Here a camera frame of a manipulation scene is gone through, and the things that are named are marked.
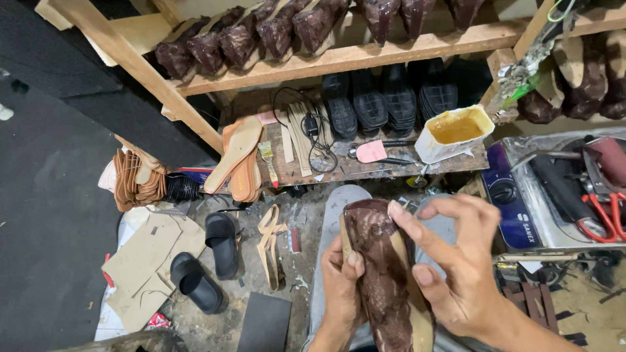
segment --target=glue container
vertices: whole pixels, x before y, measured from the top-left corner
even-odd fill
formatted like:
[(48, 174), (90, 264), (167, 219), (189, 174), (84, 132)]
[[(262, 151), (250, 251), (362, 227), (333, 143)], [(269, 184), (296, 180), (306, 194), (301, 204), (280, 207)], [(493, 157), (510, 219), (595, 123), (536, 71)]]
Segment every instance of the glue container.
[(446, 111), (426, 122), (415, 151), (424, 163), (440, 162), (483, 143), (494, 128), (482, 106)]

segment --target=paintbrush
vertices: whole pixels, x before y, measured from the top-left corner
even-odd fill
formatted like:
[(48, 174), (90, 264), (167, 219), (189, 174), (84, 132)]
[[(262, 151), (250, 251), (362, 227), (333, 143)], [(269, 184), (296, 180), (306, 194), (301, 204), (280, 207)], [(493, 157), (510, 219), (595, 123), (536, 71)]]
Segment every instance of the paintbrush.
[(267, 163), (267, 168), (270, 171), (270, 179), (272, 180), (272, 185), (274, 185), (275, 189), (278, 189), (278, 175), (276, 175), (276, 171), (274, 170), (274, 165), (272, 165), (272, 157), (274, 154), (272, 153), (272, 142), (265, 141), (257, 144), (259, 151), (261, 152), (261, 159)]

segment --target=pink paper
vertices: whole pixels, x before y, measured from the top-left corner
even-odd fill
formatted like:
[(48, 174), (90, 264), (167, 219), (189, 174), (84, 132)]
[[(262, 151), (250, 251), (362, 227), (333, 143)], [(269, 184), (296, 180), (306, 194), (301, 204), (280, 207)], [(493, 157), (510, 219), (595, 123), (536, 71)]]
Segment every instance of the pink paper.
[[(276, 116), (280, 116), (280, 111), (274, 110), (276, 112)], [(270, 123), (276, 122), (276, 117), (274, 116), (274, 111), (267, 111), (264, 113), (258, 113), (256, 116), (261, 123), (264, 125), (269, 125)]]
[(387, 157), (382, 140), (365, 143), (356, 148), (356, 157), (362, 163), (373, 163)]

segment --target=blue panel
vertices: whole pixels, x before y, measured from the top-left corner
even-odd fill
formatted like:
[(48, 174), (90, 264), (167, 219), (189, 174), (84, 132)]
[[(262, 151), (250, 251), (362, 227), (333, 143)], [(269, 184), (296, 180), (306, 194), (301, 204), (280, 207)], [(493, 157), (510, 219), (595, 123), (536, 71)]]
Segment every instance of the blue panel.
[[(512, 249), (522, 250), (541, 247), (541, 240), (533, 221), (528, 215), (528, 209), (522, 199), (517, 182), (511, 174), (511, 167), (506, 159), (502, 144), (496, 143), (487, 149), (489, 169), (482, 170), (483, 181), (490, 195), (491, 203), (500, 209), (502, 221), (500, 231), (506, 245)], [(509, 204), (502, 204), (491, 197), (490, 190), (501, 183), (513, 184), (517, 197)]]

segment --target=hand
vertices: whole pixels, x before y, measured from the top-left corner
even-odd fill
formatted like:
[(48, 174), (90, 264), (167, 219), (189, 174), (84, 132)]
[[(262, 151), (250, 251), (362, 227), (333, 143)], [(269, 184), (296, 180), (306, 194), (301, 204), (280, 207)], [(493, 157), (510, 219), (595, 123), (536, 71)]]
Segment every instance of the hand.
[(436, 214), (455, 219), (455, 245), (445, 243), (396, 201), (389, 206), (397, 225), (448, 275), (444, 281), (428, 264), (413, 266), (413, 276), (437, 320), (455, 335), (491, 343), (512, 306), (498, 292), (491, 264), (491, 241), (500, 211), (480, 198), (456, 194), (435, 198), (418, 212), (422, 219)]
[(326, 308), (309, 351), (344, 350), (356, 329), (367, 321), (356, 281), (365, 272), (363, 256), (353, 251), (344, 262), (341, 236), (322, 255)]

